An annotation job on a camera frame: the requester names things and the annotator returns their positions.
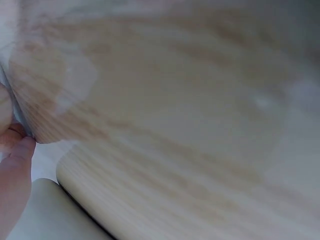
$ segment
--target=wooden panel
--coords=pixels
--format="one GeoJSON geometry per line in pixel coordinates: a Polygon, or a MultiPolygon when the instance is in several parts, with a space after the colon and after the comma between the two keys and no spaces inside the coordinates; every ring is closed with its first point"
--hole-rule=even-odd
{"type": "Polygon", "coordinates": [[[60,183],[122,240],[318,239],[305,6],[135,3],[21,8],[7,72],[60,183]]]}

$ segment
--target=light wooden surface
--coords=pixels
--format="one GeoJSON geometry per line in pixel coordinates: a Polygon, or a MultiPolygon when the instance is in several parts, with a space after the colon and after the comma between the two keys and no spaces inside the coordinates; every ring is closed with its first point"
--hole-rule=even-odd
{"type": "Polygon", "coordinates": [[[318,21],[296,2],[29,0],[2,58],[59,182],[119,239],[316,240],[318,21]]]}

